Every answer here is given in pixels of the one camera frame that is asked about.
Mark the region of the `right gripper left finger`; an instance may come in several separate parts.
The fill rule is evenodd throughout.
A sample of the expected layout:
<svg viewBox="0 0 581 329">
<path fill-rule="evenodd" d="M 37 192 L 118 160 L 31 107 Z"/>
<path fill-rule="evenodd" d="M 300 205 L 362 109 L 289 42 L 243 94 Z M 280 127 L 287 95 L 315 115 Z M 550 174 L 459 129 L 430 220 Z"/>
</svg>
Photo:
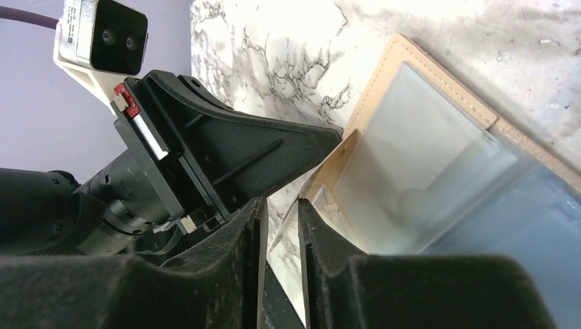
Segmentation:
<svg viewBox="0 0 581 329">
<path fill-rule="evenodd" d="M 257 328 L 264 197 L 157 267 L 140 256 L 1 259 L 2 328 Z"/>
</svg>

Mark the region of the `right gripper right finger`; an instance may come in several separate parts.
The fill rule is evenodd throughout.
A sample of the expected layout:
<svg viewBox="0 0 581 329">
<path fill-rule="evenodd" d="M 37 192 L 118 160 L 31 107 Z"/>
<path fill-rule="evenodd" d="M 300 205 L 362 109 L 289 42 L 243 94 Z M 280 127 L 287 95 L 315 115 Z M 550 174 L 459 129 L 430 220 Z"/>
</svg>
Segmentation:
<svg viewBox="0 0 581 329">
<path fill-rule="evenodd" d="M 378 256 L 297 203 L 308 328 L 553 328 L 530 276 L 499 255 Z"/>
</svg>

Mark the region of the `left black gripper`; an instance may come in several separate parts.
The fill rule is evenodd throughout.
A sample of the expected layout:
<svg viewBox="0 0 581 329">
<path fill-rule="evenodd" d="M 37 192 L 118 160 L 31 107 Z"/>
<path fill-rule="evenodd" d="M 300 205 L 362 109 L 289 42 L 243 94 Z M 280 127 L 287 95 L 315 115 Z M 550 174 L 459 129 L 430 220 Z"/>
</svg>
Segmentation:
<svg viewBox="0 0 581 329">
<path fill-rule="evenodd" d="M 1 170 L 3 255 L 115 254 L 170 228 L 152 171 L 125 151 L 85 184 L 65 171 Z"/>
</svg>

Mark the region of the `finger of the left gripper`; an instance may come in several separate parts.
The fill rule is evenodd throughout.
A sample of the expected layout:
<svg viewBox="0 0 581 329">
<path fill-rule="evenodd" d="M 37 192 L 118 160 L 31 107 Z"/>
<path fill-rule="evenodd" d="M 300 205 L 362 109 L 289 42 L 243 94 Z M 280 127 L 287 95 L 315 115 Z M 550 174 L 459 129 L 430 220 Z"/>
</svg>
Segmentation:
<svg viewBox="0 0 581 329">
<path fill-rule="evenodd" d="M 202 208 L 231 219 L 341 141 L 332 128 L 235 111 L 197 79 L 166 71 L 126 78 L 125 98 L 125 143 L 172 219 Z"/>
</svg>

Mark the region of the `beige leather card holder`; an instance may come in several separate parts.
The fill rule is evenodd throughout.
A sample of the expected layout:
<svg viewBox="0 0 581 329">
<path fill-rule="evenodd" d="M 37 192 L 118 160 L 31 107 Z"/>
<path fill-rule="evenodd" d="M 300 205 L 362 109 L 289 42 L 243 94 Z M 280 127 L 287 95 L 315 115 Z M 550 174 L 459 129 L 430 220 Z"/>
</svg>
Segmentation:
<svg viewBox="0 0 581 329">
<path fill-rule="evenodd" d="M 580 194 L 578 171 L 395 34 L 298 198 L 367 253 L 414 254 L 536 169 Z"/>
</svg>

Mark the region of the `light blue card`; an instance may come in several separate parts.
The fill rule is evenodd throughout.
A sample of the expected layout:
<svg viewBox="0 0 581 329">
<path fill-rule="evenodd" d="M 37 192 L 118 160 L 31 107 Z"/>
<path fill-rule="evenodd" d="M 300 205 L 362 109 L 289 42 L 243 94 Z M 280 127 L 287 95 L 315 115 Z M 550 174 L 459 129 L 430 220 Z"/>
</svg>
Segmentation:
<svg viewBox="0 0 581 329">
<path fill-rule="evenodd" d="M 580 197 L 547 167 L 511 152 L 492 187 L 422 254 L 503 254 L 531 275 L 558 328 L 580 327 Z"/>
</svg>

